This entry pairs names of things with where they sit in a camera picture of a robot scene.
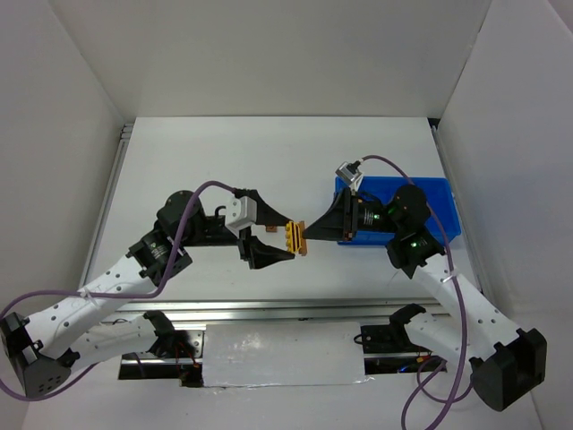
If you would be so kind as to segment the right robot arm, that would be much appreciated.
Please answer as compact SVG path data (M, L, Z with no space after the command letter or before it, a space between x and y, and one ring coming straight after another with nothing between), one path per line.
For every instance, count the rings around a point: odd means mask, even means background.
M348 241L359 230L390 233L389 261L422 286L459 324L439 322L420 305L407 305L390 318L398 336L469 370L477 396L502 411L544 381L547 340L521 328L494 306L464 275L451 254L428 230L426 196L416 185L402 185L383 203L365 200L348 188L303 236Z

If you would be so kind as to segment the orange 2x4 lego brick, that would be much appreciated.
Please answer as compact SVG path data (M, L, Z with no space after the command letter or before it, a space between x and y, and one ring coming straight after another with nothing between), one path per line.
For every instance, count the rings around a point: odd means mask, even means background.
M303 236L305 225L303 221L290 220L285 226L286 249L291 254L307 255L306 239Z

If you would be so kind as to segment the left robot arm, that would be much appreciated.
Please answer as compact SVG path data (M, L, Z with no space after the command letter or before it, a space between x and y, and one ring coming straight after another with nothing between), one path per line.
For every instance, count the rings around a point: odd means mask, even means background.
M158 210L152 230L112 267L75 292L54 290L59 302L21 315L14 299L1 313L1 341L28 402L50 399L73 385L71 375L86 374L111 357L145 352L155 357L196 359L193 341L161 311L151 310L125 322L105 319L133 300L159 296L167 282L192 264L187 248L237 246L250 269L292 260L295 249L263 244L252 226L291 227L292 220L272 209L252 189L207 182L196 191L179 191Z

